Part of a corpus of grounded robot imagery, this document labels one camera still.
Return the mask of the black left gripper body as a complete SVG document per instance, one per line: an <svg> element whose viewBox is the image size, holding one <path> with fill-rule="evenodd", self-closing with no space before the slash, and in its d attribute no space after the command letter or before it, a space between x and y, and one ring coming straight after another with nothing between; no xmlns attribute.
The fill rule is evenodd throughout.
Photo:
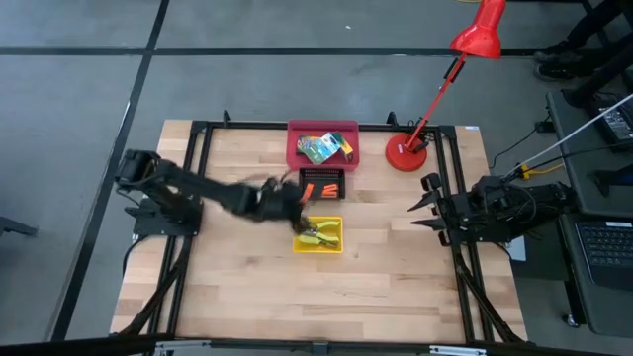
<svg viewBox="0 0 633 356"><path fill-rule="evenodd" d="M257 195L256 217L263 222L288 223L295 233L303 233L310 227L301 211L303 196L297 197L299 184L281 178L268 177Z"/></svg>

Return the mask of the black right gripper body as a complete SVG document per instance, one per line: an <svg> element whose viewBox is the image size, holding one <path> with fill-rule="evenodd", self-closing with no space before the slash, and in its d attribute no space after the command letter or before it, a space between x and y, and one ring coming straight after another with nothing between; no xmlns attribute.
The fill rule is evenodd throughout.
<svg viewBox="0 0 633 356"><path fill-rule="evenodd" d="M441 229L438 232L440 244L451 246L478 241L474 225L474 214L465 193L443 195L442 183L437 173L430 173L422 178L424 193L438 191L441 197L431 205L435 218L441 218Z"/></svg>

